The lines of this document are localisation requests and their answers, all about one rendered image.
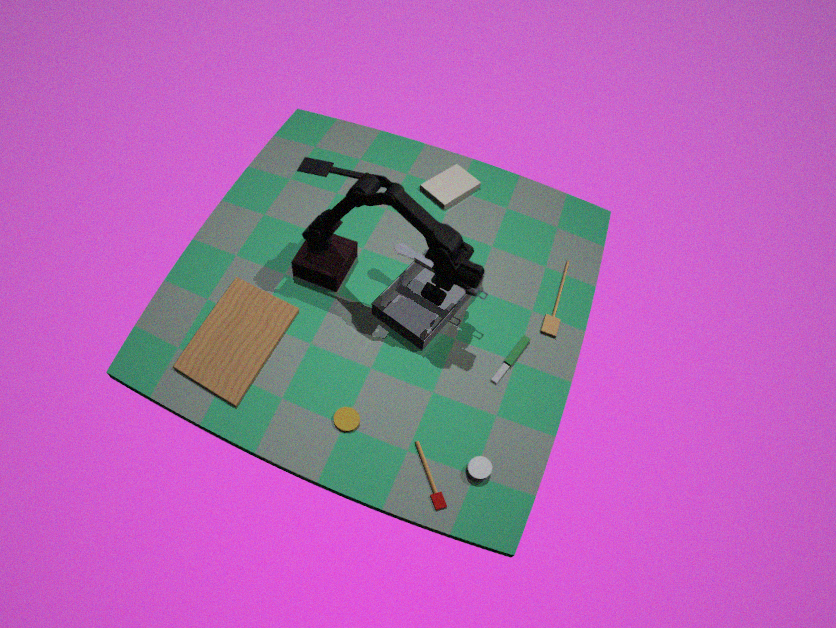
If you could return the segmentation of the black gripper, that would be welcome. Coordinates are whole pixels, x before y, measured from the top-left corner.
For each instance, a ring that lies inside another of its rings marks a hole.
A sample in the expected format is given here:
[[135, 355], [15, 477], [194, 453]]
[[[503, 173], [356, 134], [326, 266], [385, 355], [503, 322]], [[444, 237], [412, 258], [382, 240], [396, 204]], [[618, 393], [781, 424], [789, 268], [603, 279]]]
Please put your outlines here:
[[[466, 244], [466, 247], [469, 251], [468, 254], [466, 255], [466, 260], [469, 260], [470, 257], [472, 256], [472, 254], [474, 253], [474, 249], [471, 245], [469, 245], [467, 243], [465, 243], [465, 244]], [[447, 295], [447, 293], [444, 292], [443, 290], [441, 290], [440, 287], [442, 289], [446, 290], [446, 291], [451, 290], [451, 288], [453, 287], [454, 284], [452, 285], [448, 282], [452, 278], [452, 276], [454, 275], [454, 271], [451, 274], [443, 275], [443, 274], [440, 274], [436, 270], [434, 265], [432, 266], [432, 269], [434, 269], [435, 274], [434, 274], [433, 278], [431, 279], [431, 282], [434, 283], [436, 286], [427, 282], [426, 285], [424, 286], [424, 288], [421, 291], [421, 296], [424, 297], [425, 299], [429, 300], [430, 302], [434, 303], [435, 305], [440, 306], [442, 304], [442, 302], [444, 301], [444, 299], [446, 298], [446, 295]]]

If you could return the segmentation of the white cylinder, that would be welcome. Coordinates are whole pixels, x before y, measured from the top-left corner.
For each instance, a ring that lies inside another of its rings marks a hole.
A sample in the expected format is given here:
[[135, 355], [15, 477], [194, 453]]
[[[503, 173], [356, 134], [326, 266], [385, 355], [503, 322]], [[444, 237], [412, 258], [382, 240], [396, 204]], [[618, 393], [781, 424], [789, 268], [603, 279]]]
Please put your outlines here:
[[473, 482], [485, 481], [492, 473], [492, 464], [484, 456], [475, 456], [471, 459], [466, 468], [466, 476]]

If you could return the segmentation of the wooden board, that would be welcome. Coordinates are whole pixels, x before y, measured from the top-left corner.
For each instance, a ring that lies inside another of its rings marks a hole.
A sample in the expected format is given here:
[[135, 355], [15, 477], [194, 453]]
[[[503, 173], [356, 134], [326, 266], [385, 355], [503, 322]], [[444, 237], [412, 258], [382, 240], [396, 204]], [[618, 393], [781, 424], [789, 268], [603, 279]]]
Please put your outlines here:
[[237, 407], [298, 312], [235, 277], [173, 367]]

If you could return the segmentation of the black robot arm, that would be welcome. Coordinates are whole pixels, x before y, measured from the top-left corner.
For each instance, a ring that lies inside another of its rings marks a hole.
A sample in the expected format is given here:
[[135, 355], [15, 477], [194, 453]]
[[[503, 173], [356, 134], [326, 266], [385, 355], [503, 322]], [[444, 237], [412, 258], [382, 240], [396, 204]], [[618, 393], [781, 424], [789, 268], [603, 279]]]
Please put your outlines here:
[[[387, 190], [384, 193], [376, 193], [380, 187], [385, 187]], [[368, 172], [359, 178], [346, 197], [332, 210], [325, 210], [303, 231], [302, 236], [308, 242], [306, 251], [325, 255], [331, 246], [331, 235], [343, 223], [340, 221], [342, 217], [355, 206], [383, 204], [394, 207], [425, 237], [429, 247], [425, 257], [433, 261], [440, 274], [448, 275], [454, 271], [448, 283], [459, 285], [464, 289], [478, 287], [485, 271], [482, 266], [466, 260], [469, 251], [460, 233], [451, 226], [439, 223], [408, 193], [404, 192], [400, 183], [392, 183], [385, 176]]]

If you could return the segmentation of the yellow round disc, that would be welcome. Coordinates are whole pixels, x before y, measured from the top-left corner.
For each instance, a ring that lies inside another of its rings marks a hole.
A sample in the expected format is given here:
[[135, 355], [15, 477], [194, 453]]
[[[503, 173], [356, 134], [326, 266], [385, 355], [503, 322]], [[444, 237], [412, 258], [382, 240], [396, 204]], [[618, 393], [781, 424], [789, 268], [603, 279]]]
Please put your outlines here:
[[339, 431], [350, 433], [359, 426], [360, 415], [353, 408], [341, 407], [334, 415], [334, 424]]

